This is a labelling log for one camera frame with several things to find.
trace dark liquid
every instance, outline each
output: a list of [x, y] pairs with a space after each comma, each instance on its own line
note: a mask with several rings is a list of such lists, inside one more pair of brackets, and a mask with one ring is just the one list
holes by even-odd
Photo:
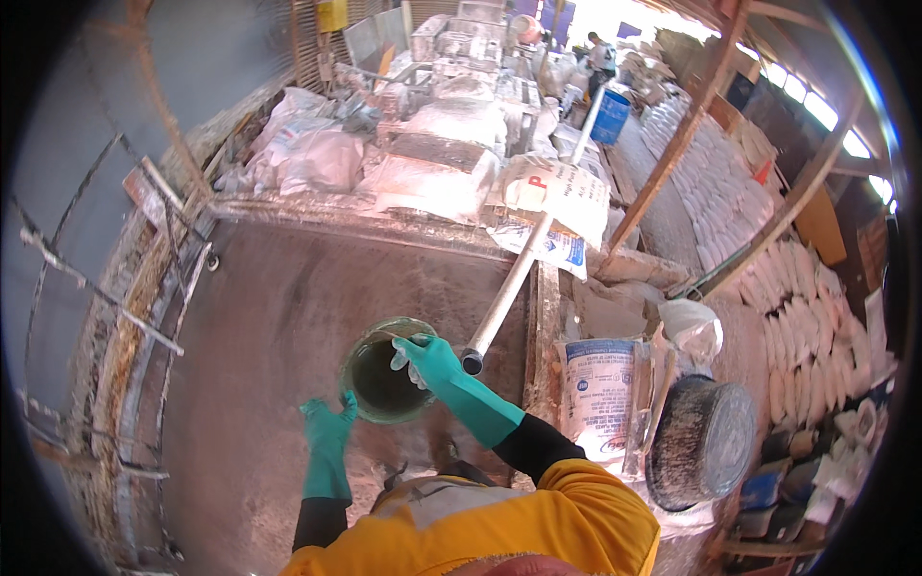
[[352, 364], [352, 385], [366, 409], [403, 412], [420, 406], [428, 397], [409, 379], [409, 365], [391, 370], [396, 350], [390, 340], [362, 347]]

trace green rubber glove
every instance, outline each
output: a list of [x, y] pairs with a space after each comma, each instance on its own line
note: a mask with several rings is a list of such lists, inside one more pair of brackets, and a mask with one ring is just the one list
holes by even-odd
[[352, 501], [352, 492], [346, 480], [346, 442], [352, 430], [358, 405], [355, 394], [346, 392], [343, 411], [333, 414], [326, 403], [319, 399], [301, 405], [304, 414], [304, 438], [310, 460], [301, 497], [335, 498]]
[[394, 338], [393, 346], [397, 353], [391, 360], [391, 369], [400, 370], [409, 362], [410, 379], [420, 388], [432, 390], [488, 450], [522, 423], [522, 408], [506, 402], [464, 372], [445, 340], [416, 334], [410, 340]]

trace yellow shirt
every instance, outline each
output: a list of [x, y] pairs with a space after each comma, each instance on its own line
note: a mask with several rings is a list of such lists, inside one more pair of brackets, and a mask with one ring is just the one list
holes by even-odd
[[598, 464], [561, 460], [535, 492], [453, 476], [397, 486], [329, 547], [291, 555], [282, 576], [445, 574], [471, 560], [533, 552], [589, 573], [647, 575], [659, 524], [630, 488]]

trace green bucket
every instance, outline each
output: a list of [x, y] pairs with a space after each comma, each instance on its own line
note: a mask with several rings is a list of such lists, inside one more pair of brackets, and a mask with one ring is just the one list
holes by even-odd
[[420, 332], [437, 335], [425, 322], [407, 316], [382, 320], [365, 329], [343, 359], [339, 367], [339, 393], [351, 390], [355, 394], [361, 419], [374, 424], [407, 422], [435, 401], [432, 392], [420, 390], [408, 377], [403, 381], [401, 377], [406, 375], [407, 368], [385, 372], [386, 381], [376, 380], [370, 374], [370, 370], [391, 370], [390, 358], [396, 351], [392, 347], [388, 351], [383, 344], [390, 346], [391, 334], [409, 338]]

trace person in background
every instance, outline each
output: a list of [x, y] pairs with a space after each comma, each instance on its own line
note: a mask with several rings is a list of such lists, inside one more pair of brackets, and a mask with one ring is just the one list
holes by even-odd
[[615, 65], [615, 47], [598, 37], [595, 32], [589, 32], [589, 41], [592, 50], [589, 52], [589, 67], [593, 75], [589, 77], [588, 99], [591, 101], [596, 96], [596, 90], [610, 78], [618, 74]]
[[352, 494], [343, 457], [356, 399], [349, 391], [340, 414], [313, 399], [301, 407], [309, 462], [283, 576], [650, 573], [659, 524], [636, 493], [550, 424], [467, 375], [445, 340], [413, 335], [393, 346], [391, 369], [409, 364], [414, 383], [537, 490], [496, 486], [457, 461], [438, 476], [388, 478], [371, 513], [347, 529]]

